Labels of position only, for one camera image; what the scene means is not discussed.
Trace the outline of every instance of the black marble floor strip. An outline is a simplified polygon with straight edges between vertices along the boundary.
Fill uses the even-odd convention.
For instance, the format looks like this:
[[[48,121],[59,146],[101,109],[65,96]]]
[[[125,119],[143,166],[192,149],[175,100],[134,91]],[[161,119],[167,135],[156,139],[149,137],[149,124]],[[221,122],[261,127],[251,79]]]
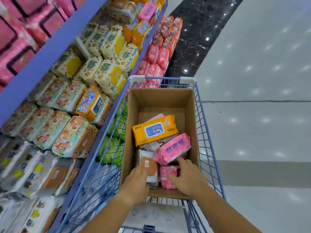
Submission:
[[[193,77],[243,0],[183,0],[171,13],[183,19],[165,77]]]

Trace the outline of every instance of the hand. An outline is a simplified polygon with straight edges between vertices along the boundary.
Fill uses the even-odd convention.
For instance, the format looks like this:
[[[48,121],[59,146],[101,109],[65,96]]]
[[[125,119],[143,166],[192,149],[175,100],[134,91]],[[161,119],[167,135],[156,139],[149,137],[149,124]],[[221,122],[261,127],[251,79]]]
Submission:
[[[200,189],[208,185],[208,183],[203,173],[191,160],[177,158],[177,161],[180,165],[180,177],[169,174],[168,178],[178,190],[188,195],[190,198],[195,199]]]
[[[122,186],[118,190],[117,198],[124,201],[131,208],[135,204],[145,201],[149,193],[149,186],[146,184],[148,171],[141,172],[141,165],[134,168],[130,175],[126,177]]]

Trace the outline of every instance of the blue shelf edge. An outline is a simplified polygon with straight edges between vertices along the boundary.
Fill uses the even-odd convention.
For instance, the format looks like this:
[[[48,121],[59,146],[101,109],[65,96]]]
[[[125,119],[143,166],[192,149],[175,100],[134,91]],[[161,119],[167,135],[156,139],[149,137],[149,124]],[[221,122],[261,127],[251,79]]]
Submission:
[[[0,127],[107,0],[86,0],[0,93]]]
[[[168,6],[168,1],[166,0],[166,3],[164,5],[164,7],[162,8],[162,12],[161,12],[157,22],[155,23],[152,31],[150,32],[149,37],[147,38],[145,44],[142,46],[142,51],[140,52],[139,57],[137,59],[137,62],[135,63],[134,68],[133,68],[130,75],[135,75],[136,70],[137,70],[140,62],[142,61],[142,58],[146,54],[147,48],[152,41],[153,35],[156,33],[156,29],[157,29],[158,25],[160,24],[162,17],[164,16],[164,13],[165,13],[167,6]],[[111,125],[111,121],[112,121],[113,117],[115,116],[117,108],[119,107],[121,99],[123,98],[125,90],[127,89],[126,85],[127,84],[125,84],[125,86],[122,88],[121,93],[117,97],[116,101],[113,103],[113,106],[112,106],[110,112],[108,113],[107,118],[106,118],[102,128],[100,129],[100,132],[99,132],[99,134],[98,134],[98,136],[97,136],[97,138],[96,138],[96,140],[92,146],[91,151],[89,152],[88,157],[85,159],[84,164],[83,164],[82,168],[80,169],[78,176],[76,177],[68,195],[66,196],[66,199],[65,199],[62,207],[60,208],[54,222],[52,223],[52,225],[50,227],[49,233],[57,232],[57,230],[59,229],[59,227],[62,224],[63,216],[64,216],[65,212],[67,211],[68,207],[70,206],[71,203],[74,204],[75,200],[73,200],[73,199],[74,199],[74,197],[76,197],[76,192],[79,188],[79,185],[80,185],[81,181],[84,181],[84,179],[86,178],[86,175],[88,173],[88,167],[90,166],[92,160],[95,159],[95,153],[98,152],[100,144],[102,143],[102,140],[107,133],[107,128],[109,128]]]

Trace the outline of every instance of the blue shopping cart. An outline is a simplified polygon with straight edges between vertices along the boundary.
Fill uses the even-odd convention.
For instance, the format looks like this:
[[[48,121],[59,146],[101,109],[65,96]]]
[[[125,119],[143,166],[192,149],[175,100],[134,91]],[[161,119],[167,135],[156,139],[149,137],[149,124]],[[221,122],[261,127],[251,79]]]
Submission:
[[[153,82],[159,83],[151,84],[150,87],[193,89],[201,171],[215,191],[225,199],[195,78],[155,78],[132,75],[119,95],[120,98],[115,102],[117,104],[115,109],[110,112],[112,116],[107,128],[99,134],[102,137],[100,142],[95,144],[97,146],[95,155],[91,159],[62,223],[57,229],[50,229],[49,233],[79,232],[118,191],[125,141],[127,94],[130,88],[140,87],[149,78],[158,79]],[[191,200],[148,197],[146,202],[182,206],[187,231],[207,232],[208,224],[204,215]],[[150,225],[140,228],[123,226],[119,232],[157,232],[156,230],[155,226]]]

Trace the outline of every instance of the left hand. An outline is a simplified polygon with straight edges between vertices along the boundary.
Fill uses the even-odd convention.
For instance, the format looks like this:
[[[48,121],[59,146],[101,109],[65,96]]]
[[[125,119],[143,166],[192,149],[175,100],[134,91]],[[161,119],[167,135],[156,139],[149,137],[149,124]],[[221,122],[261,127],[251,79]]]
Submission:
[[[149,186],[146,184],[147,175],[148,171],[143,170],[141,172],[141,165],[138,165],[126,177],[116,197],[131,208],[135,204],[145,201],[149,193]]]

